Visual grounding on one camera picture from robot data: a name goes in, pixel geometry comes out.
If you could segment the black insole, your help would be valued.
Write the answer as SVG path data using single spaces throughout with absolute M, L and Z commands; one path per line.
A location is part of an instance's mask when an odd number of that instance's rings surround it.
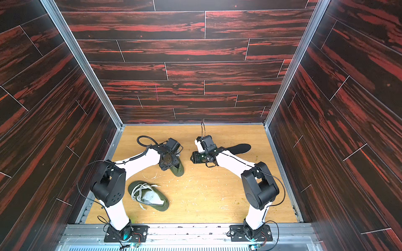
M 226 149 L 233 155 L 245 154 L 251 150 L 251 145 L 242 143 L 235 146 L 227 147 Z

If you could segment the green shoe white laces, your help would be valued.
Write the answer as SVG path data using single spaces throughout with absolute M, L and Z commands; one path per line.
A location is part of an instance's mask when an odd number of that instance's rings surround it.
M 138 202 L 143 210 L 145 205 L 163 212 L 169 208 L 169 200 L 157 187 L 156 184 L 135 181 L 128 186 L 128 192 L 132 200 Z
M 180 160 L 177 165 L 171 166 L 170 170 L 176 177 L 181 177 L 184 174 L 184 166 Z

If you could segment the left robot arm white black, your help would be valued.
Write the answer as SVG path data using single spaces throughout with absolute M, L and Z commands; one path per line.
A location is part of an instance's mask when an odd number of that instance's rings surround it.
M 184 174 L 180 161 L 181 145 L 178 141 L 169 138 L 162 143 L 154 141 L 153 145 L 144 145 L 140 142 L 141 138 L 143 136 L 138 137 L 137 142 L 145 147 L 144 152 L 118 162 L 101 161 L 90 185 L 90 191 L 109 217 L 109 224 L 122 239 L 128 239 L 131 231 L 131 221 L 122 202 L 126 181 L 138 172 L 157 164 L 162 171 L 169 169 L 177 177 Z

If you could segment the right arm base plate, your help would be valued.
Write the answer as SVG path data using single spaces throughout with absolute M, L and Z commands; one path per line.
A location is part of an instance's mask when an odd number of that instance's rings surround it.
M 232 242 L 271 242 L 273 241 L 272 232 L 268 225 L 264 224 L 256 230 L 248 225 L 235 224 L 229 226 L 226 233 Z

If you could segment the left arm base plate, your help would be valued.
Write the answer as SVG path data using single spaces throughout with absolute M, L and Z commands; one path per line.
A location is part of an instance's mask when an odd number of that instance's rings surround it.
M 147 239 L 148 225 L 128 225 L 118 231 L 111 225 L 108 226 L 105 243 L 144 243 Z

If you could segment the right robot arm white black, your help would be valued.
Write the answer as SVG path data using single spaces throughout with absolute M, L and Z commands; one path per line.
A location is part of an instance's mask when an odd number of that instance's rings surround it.
M 245 197 L 250 204 L 244 219 L 244 231 L 249 235 L 257 234 L 262 230 L 269 206 L 280 193 L 267 165 L 263 162 L 252 163 L 238 156 L 249 152 L 250 144 L 217 147 L 211 136 L 204 136 L 197 137 L 195 145 L 197 151 L 190 157 L 194 164 L 205 164 L 209 167 L 209 163 L 212 163 L 212 167 L 225 168 L 241 179 Z

